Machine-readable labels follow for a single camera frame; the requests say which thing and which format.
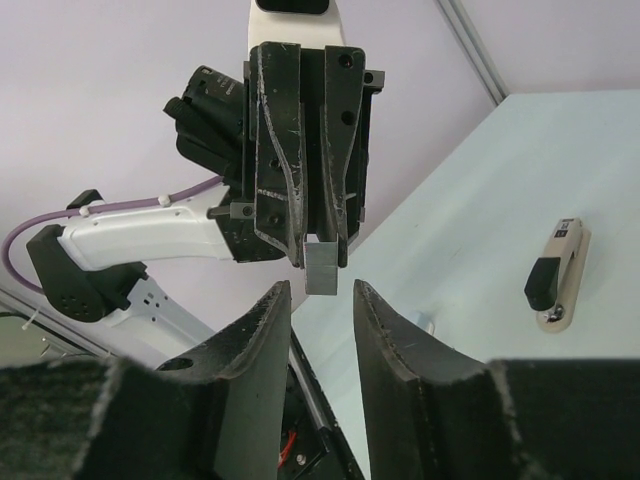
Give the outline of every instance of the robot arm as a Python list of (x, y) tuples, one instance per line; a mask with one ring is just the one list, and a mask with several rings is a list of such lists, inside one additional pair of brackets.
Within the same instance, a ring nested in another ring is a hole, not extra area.
[(63, 226), (28, 242), (56, 310), (124, 329), (173, 357), (213, 331), (142, 261), (287, 256), (305, 269), (308, 293), (336, 294), (364, 221), (371, 99), (384, 73), (344, 46), (335, 0), (252, 0), (249, 50), (243, 82), (202, 66), (165, 107), (178, 151), (219, 181), (127, 208), (87, 191)]

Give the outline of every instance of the red wire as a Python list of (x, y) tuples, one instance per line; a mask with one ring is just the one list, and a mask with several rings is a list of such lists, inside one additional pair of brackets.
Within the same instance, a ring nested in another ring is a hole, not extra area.
[(278, 463), (278, 468), (282, 468), (282, 465), (289, 458), (289, 454), (291, 454), (291, 449), (293, 448), (293, 442), (296, 441), (296, 437), (298, 436), (298, 432), (294, 432), (289, 430), (289, 439), (287, 440), (287, 444), (284, 446), (282, 452), (280, 452), (280, 462)]

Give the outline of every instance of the screw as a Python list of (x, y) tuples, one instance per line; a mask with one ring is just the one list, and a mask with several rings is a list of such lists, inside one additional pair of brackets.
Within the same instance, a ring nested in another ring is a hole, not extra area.
[(338, 63), (340, 63), (342, 68), (351, 68), (353, 67), (353, 57), (345, 53), (344, 55), (340, 55)]
[(280, 219), (280, 215), (271, 215), (269, 217), (269, 224), (275, 226), (280, 225), (281, 219)]
[(562, 320), (564, 317), (564, 307), (562, 305), (556, 305), (551, 310), (544, 313), (548, 323), (553, 323)]
[(269, 162), (269, 166), (277, 172), (282, 170), (282, 167), (280, 166), (280, 160), (278, 160), (277, 158), (274, 158), (273, 160), (271, 160)]

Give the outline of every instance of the white wall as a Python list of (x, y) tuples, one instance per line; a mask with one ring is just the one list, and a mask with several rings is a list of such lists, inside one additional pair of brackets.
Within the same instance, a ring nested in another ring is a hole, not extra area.
[[(365, 48), (369, 68), (387, 71), (373, 109), (365, 236), (492, 107), (432, 1), (339, 5), (349, 43)], [(86, 188), (118, 201), (207, 178), (176, 152), (173, 122), (161, 110), (200, 64), (240, 78), (248, 7), (222, 0), (0, 0), (0, 235)], [(26, 237), (13, 258), (35, 279)], [(276, 280), (293, 279), (294, 303), (303, 299), (302, 275), (286, 261), (191, 259), (149, 270), (216, 329)], [(5, 272), (0, 286), (25, 293)]]
[(511, 93), (640, 87), (637, 0), (460, 0)]

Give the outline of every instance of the light blue table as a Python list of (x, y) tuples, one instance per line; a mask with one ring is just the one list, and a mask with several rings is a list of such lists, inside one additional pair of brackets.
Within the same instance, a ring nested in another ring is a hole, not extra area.
[[(401, 162), (401, 148), (386, 161)], [(570, 216), (593, 237), (573, 323), (552, 335), (536, 325), (523, 288), (556, 222)], [(638, 356), (640, 91), (510, 96), (350, 257), (338, 297), (309, 298), (294, 313), (368, 477), (357, 278), (482, 361)]]

